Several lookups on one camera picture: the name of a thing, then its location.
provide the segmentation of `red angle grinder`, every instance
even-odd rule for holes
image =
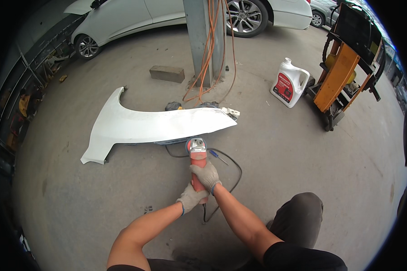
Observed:
[[[190,155],[190,160],[192,165],[197,165],[199,167],[206,166],[206,142],[202,138],[194,137],[187,140],[185,143],[185,148]],[[193,186],[195,191],[202,191],[205,190],[205,187],[199,179],[197,178],[196,174],[191,173],[191,185]],[[208,197],[201,199],[199,204],[204,204],[208,202]]]

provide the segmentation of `car mirror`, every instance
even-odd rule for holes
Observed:
[[[98,0],[95,0],[95,1],[92,2],[91,8],[97,9],[97,8],[99,8],[100,5],[101,5],[101,3],[99,3]]]

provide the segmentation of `alloy wheel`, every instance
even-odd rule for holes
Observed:
[[[322,23],[321,17],[320,17],[319,15],[317,15],[317,14],[314,14],[314,15],[312,16],[312,23],[313,23],[315,26],[320,26],[321,23]]]
[[[85,37],[78,45],[78,52],[84,57],[92,57],[98,49],[98,44],[89,36]]]
[[[261,25],[262,14],[257,5],[248,0],[234,0],[228,3],[226,24],[228,28],[239,33],[252,32]]]

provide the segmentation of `gloved hand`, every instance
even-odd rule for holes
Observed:
[[[207,161],[204,168],[190,165],[190,170],[197,175],[197,178],[204,185],[205,189],[210,191],[214,196],[214,187],[217,183],[222,184],[222,182],[219,180],[219,174],[213,164]]]
[[[189,182],[184,192],[181,194],[181,197],[176,200],[182,203],[182,214],[184,215],[191,211],[203,198],[206,198],[210,193],[206,190],[196,192]]]

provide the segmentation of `orange cable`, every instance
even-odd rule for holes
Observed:
[[[204,50],[203,50],[203,51],[204,51],[204,55],[203,55],[203,57],[202,57],[201,72],[200,72],[199,75],[196,77],[195,81],[194,81],[193,84],[190,86],[190,88],[187,90],[186,94],[184,95],[184,97],[183,97],[183,99],[182,99],[183,101],[185,100],[185,97],[188,95],[188,93],[190,92],[190,90],[194,87],[194,85],[196,84],[197,80],[201,79],[201,85],[200,85],[200,88],[199,88],[199,94],[196,95],[196,96],[194,96],[194,97],[192,97],[192,98],[189,98],[189,99],[185,100],[185,101],[189,101],[189,100],[193,100],[193,99],[199,97],[199,99],[196,101],[196,104],[195,104],[194,106],[196,106],[196,105],[199,103],[199,101],[202,103],[202,99],[201,99],[202,95],[205,94],[205,93],[207,93],[208,91],[210,91],[212,88],[214,88],[214,86],[215,86],[215,85],[217,84],[217,82],[219,81],[220,76],[221,76],[221,73],[222,73],[222,68],[223,68],[223,64],[224,64],[225,55],[226,55],[226,41],[225,41],[225,38],[224,38],[224,37],[225,37],[225,27],[224,27],[224,28],[223,28],[223,58],[222,58],[222,64],[221,64],[221,67],[220,67],[219,75],[218,75],[218,77],[217,77],[216,82],[215,82],[209,89],[203,91],[203,80],[205,79],[206,71],[208,70],[208,66],[209,66],[211,57],[212,57],[213,52],[214,52],[214,45],[215,45],[215,38],[214,38],[214,35],[215,35],[215,28],[216,28],[216,26],[217,26],[217,19],[218,19],[218,16],[217,16],[217,15],[218,15],[219,8],[220,8],[220,3],[222,2],[222,0],[220,0],[220,1],[217,2],[216,19],[215,19],[215,21],[214,21],[214,24],[213,24],[214,5],[212,5],[211,2],[212,2],[211,0],[208,0],[208,14],[209,14],[209,20],[210,20],[210,30],[209,30],[209,32],[208,32],[208,36],[207,36],[206,43],[205,43],[205,48],[204,48]],[[230,14],[230,12],[229,12],[229,7],[228,7],[228,4],[227,4],[227,0],[225,0],[225,5],[226,5],[226,8],[227,8],[227,10],[228,10],[229,20],[230,20],[231,29],[232,29],[232,17],[231,17],[231,14]],[[232,32],[231,35],[232,35],[232,53],[233,53],[233,60],[234,60],[234,78],[233,78],[231,87],[229,88],[227,94],[226,94],[226,95],[223,97],[223,99],[220,101],[220,103],[221,103],[222,101],[224,101],[224,99],[226,98],[226,96],[230,93],[230,91],[231,91],[231,89],[232,89],[232,87],[233,87],[233,84],[234,84],[234,82],[235,82],[235,78],[236,78],[236,76],[237,76],[237,65],[236,65],[236,63],[235,63],[235,51],[234,51],[234,44],[233,44],[233,42],[234,42],[234,41],[233,41],[233,32]],[[208,48],[208,53],[206,54],[206,60],[205,60],[205,52],[206,52],[206,48],[208,47],[208,42],[209,42],[210,38],[211,38],[211,42],[210,42],[210,46],[209,46],[209,48]]]
[[[228,7],[228,2],[227,2],[226,0],[225,0],[225,4],[226,4],[226,8],[227,8],[227,11],[228,11],[228,14],[229,14],[229,22],[230,22],[230,24],[231,24],[232,56],[233,56],[234,73],[233,73],[232,85],[231,85],[231,87],[229,88],[228,92],[223,96],[223,99],[219,102],[219,104],[221,104],[221,103],[226,99],[226,97],[228,96],[228,94],[229,94],[230,91],[232,90],[233,83],[235,82],[235,78],[237,77],[237,62],[235,61],[235,50],[234,50],[234,47],[233,47],[233,29],[232,29],[233,25],[232,25],[232,17],[231,17],[231,15],[230,15],[229,7]]]

